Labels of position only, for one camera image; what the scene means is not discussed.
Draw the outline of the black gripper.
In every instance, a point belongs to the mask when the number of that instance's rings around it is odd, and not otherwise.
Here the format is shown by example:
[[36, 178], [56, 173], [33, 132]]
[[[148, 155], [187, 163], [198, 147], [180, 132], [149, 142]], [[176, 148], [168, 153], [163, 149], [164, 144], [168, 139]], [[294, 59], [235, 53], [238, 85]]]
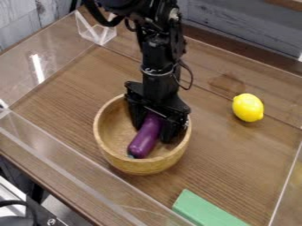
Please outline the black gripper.
[[127, 81], [125, 100], [132, 126], [139, 130], [148, 110], [161, 117], [159, 139], [163, 143], [186, 130], [191, 109], [180, 99], [180, 71], [172, 70], [163, 74], [143, 72], [143, 81]]

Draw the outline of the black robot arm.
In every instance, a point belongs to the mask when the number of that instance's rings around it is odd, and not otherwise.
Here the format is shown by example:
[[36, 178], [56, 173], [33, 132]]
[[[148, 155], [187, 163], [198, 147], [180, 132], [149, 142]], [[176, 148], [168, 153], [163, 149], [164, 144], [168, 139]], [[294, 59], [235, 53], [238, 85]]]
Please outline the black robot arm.
[[124, 24], [136, 34], [141, 52], [140, 82], [127, 81], [125, 100], [135, 128], [143, 126], [145, 114], [161, 117], [160, 141], [167, 143], [186, 129], [190, 107], [178, 91], [180, 73], [188, 68], [182, 60], [186, 38], [182, 13], [176, 0], [83, 0], [84, 6], [101, 26]]

